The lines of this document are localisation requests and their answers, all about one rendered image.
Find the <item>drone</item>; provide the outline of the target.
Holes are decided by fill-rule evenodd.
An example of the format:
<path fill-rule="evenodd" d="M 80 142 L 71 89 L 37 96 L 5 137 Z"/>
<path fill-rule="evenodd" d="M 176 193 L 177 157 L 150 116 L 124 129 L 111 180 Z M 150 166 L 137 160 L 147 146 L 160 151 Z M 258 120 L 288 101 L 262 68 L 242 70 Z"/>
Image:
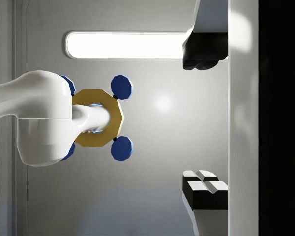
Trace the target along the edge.
<path fill-rule="evenodd" d="M 69 83 L 72 95 L 73 118 L 82 119 L 81 130 L 75 138 L 68 159 L 75 150 L 75 144 L 83 147 L 102 147 L 113 141 L 111 155 L 117 161 L 128 159 L 133 151 L 133 142 L 120 134 L 124 115 L 119 99 L 128 99 L 133 91 L 130 79 L 117 75 L 111 82 L 113 96 L 102 89 L 83 89 L 75 94 L 74 83 L 66 76 L 62 77 Z"/>

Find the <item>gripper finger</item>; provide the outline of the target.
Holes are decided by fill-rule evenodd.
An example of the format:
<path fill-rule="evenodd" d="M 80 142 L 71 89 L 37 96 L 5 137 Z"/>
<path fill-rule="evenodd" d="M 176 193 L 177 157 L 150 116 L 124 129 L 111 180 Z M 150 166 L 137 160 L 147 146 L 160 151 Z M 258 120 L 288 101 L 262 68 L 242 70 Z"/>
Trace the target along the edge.
<path fill-rule="evenodd" d="M 228 186 L 214 173 L 182 173 L 182 199 L 195 236 L 228 236 Z"/>
<path fill-rule="evenodd" d="M 185 70 L 208 70 L 228 56 L 228 0 L 196 0 L 182 49 Z"/>

